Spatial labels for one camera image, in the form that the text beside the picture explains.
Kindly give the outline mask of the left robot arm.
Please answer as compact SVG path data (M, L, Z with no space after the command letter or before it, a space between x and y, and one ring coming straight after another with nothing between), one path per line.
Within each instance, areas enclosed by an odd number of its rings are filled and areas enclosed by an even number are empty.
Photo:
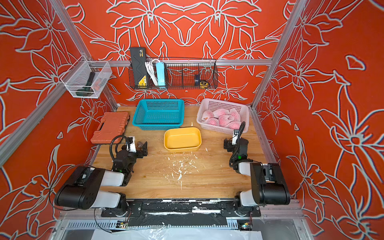
M125 187L138 159L148 155L148 143L136 143L135 137L118 135L111 140L112 169L78 166L56 193L54 204L67 211L106 209L123 215L128 211L126 195L102 191L101 187Z

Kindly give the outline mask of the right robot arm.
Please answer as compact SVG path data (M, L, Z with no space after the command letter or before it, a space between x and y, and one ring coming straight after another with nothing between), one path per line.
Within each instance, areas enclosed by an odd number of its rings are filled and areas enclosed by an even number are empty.
M241 122L231 139L224 140L224 149L232 153L229 167L236 173L251 178L251 189L239 192L234 208L252 208L265 205L288 205L291 196L278 164L263 164L248 157L249 141L242 137L246 123Z

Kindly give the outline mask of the small grey metal part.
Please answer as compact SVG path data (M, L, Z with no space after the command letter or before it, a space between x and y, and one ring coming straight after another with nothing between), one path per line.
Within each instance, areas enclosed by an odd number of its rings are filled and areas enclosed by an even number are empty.
M141 143L141 142L137 142L137 143L136 143L136 150L137 150L137 151L141 150L142 147L143 147L143 143Z

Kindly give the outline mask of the pink plastic basket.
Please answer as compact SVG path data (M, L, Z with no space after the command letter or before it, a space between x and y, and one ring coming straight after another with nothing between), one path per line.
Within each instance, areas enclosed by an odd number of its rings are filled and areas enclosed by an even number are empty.
M249 128L249 108L242 104L204 99L199 107L197 122L205 130L232 135L245 123L243 132Z

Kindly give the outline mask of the orange tool case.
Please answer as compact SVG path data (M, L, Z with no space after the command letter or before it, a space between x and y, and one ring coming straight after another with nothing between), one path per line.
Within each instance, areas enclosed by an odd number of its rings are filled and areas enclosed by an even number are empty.
M105 113L91 138L91 143L110 144L114 137L125 132L129 119L129 112Z

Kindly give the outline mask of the teal plastic basket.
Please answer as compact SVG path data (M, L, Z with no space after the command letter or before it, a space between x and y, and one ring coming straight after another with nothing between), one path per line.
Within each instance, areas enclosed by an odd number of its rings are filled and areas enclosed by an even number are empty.
M143 131L166 131L184 123L185 102L178 99L139 101L132 124Z

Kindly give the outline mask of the yellow plastic tray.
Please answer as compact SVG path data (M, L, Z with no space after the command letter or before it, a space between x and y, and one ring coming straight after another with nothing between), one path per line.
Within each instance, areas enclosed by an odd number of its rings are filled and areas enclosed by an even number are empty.
M172 153L194 152L201 144L201 132L196 127L170 129L164 135L164 147Z

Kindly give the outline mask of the yellow tape measure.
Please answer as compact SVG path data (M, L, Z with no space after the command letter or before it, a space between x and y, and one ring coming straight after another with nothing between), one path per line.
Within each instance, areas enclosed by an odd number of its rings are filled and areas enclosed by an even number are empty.
M210 86L206 81L200 81L199 84L201 89L207 89Z

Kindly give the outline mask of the light blue power bank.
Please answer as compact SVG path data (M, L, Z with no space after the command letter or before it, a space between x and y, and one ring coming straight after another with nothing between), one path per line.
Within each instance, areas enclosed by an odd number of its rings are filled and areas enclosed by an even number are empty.
M158 86L164 88L166 86L165 64L162 62L156 63L156 71L157 71Z

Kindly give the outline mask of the black rectangular device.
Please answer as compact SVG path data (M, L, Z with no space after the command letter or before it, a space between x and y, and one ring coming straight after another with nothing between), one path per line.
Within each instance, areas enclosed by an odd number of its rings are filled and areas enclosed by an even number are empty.
M145 89L148 87L146 50L143 47L132 47L130 52L135 87Z

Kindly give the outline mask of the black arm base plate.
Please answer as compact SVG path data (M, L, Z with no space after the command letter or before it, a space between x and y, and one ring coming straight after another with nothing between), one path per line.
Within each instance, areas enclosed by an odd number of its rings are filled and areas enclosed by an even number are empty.
M260 217L259 206L242 207L234 199L130 199L123 217L144 214L216 214L223 217Z

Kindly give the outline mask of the clear acrylic wall box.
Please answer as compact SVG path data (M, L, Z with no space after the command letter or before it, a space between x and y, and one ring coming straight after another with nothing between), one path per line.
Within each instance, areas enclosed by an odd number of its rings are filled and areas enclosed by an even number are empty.
M89 97L77 96L76 91L86 85L90 72L96 73L91 85L93 94ZM89 61L85 56L81 56L61 76L60 80L72 97L97 99L111 75L112 68L107 61Z

